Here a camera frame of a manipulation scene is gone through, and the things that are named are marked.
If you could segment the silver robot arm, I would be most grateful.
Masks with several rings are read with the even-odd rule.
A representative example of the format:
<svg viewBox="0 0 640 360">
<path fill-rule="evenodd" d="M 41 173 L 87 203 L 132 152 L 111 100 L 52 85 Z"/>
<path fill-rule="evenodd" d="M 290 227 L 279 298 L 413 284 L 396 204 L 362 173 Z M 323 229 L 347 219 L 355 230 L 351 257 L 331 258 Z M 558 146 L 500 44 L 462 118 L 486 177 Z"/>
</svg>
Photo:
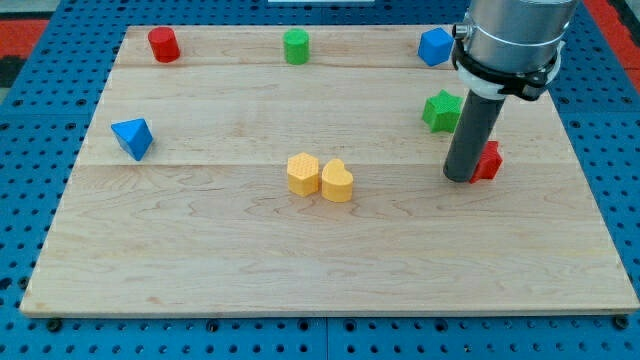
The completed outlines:
<svg viewBox="0 0 640 360">
<path fill-rule="evenodd" d="M 476 95 L 537 100 L 560 70 L 578 0 L 472 0 L 453 25 L 452 63 Z"/>
</svg>

